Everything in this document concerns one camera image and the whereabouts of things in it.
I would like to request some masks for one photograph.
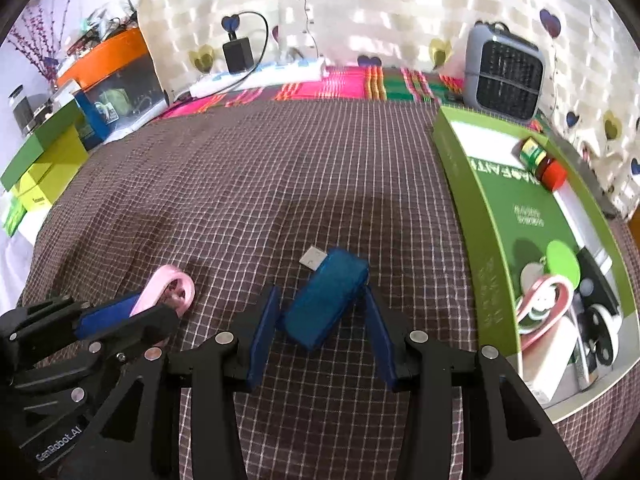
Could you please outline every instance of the striped colorful cloth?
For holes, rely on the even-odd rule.
[[[379,66],[327,67],[320,81],[288,83],[215,94],[184,104],[175,104],[161,118],[181,117],[205,112],[213,106],[232,107],[253,101],[295,101],[304,99],[364,99],[369,101],[413,101],[416,103],[462,103],[464,80],[437,73],[408,68]],[[529,128],[548,132],[550,127],[542,113]]]

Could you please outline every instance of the pink loop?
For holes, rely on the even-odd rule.
[[[154,275],[147,282],[145,290],[142,291],[136,301],[129,317],[144,312],[158,304],[167,287],[173,282],[178,282],[178,284],[174,290],[169,291],[167,298],[169,301],[167,303],[174,307],[178,317],[182,317],[193,302],[195,286],[188,274],[172,265],[162,266],[154,272]]]
[[[538,279],[524,295],[522,304],[518,308],[517,312],[518,321],[523,320],[527,316],[531,311],[533,304],[535,304],[535,302],[540,298],[545,289],[550,286],[556,286],[558,288],[558,300],[551,308],[549,316],[543,321],[540,327],[530,334],[520,336],[520,347],[522,348],[522,351],[525,351],[529,346],[542,337],[547,330],[555,325],[555,323],[564,316],[574,299],[574,286],[566,277],[546,274]]]

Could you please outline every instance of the curtain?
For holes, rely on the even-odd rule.
[[[267,60],[293,52],[420,70],[463,50],[477,20],[504,22],[545,54],[542,111],[585,151],[616,205],[625,213],[635,208],[640,56],[607,0],[140,0],[140,26],[170,95],[202,76],[190,52],[204,45],[214,51],[213,70],[225,69],[220,19],[249,9],[270,23]],[[259,18],[242,16],[239,32],[254,53],[263,31]]]

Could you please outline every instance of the checkered cloth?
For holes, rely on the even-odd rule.
[[[196,285],[174,349],[226,330],[262,286],[284,306],[310,271],[309,245],[366,258],[370,280],[418,329],[475,349],[465,243],[430,138],[436,104],[366,100],[260,102],[150,124],[98,150],[51,210],[24,303],[69,293],[94,303],[142,287],[162,264]],[[634,291],[640,258],[612,225]],[[635,368],[559,424],[585,478],[607,463],[640,411]],[[262,386],[236,395],[250,478],[393,478],[407,394],[385,389],[348,312],[321,349],[278,333]],[[182,396],[180,474],[191,478],[190,394]],[[451,477],[462,473],[460,397]]]

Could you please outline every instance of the gray portable fan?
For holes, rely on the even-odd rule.
[[[477,22],[466,43],[465,103],[528,123],[538,110],[545,57],[503,23]]]

